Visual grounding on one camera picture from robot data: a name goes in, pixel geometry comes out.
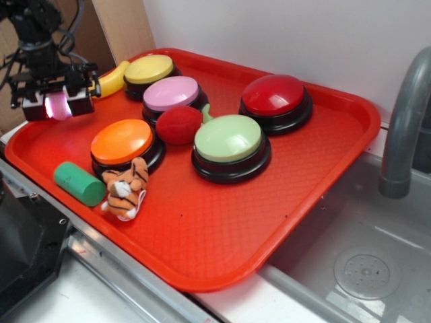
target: yellow banana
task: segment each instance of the yellow banana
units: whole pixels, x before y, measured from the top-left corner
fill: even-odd
[[[102,95],[100,96],[101,98],[110,96],[111,94],[123,88],[124,71],[129,66],[129,64],[130,62],[123,61],[111,72],[99,78],[100,91],[102,92]]]

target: stuffed tiger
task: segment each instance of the stuffed tiger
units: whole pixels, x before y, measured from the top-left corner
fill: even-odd
[[[111,212],[121,221],[134,219],[147,192],[148,178],[147,163],[141,157],[133,159],[131,168],[124,172],[103,172],[102,179],[109,194],[108,200],[102,203],[102,210]]]

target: plastic tray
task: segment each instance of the plastic tray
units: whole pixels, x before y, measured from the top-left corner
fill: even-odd
[[[243,89],[268,74],[177,49],[152,53],[169,55],[183,75],[198,81],[213,116],[237,114]],[[168,146],[130,222],[103,213],[100,206],[86,207],[53,181],[64,161],[93,174],[90,143],[96,133],[120,119],[142,118],[142,104],[123,91],[94,100],[93,114],[27,124],[11,138],[5,154],[172,286],[215,291],[255,273],[380,129],[380,115],[370,102],[304,85],[314,101],[312,118],[289,135],[270,137],[272,160],[261,175],[240,184],[213,184],[196,175],[192,145]]]

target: sink basin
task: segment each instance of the sink basin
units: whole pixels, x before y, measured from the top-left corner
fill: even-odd
[[[360,322],[429,322],[431,176],[388,199],[380,163],[363,153],[267,263]]]

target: drain strainer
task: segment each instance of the drain strainer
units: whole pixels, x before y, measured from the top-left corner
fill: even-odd
[[[354,248],[341,254],[334,266],[335,279],[350,295],[381,299],[392,294],[401,275],[397,263],[374,248]]]

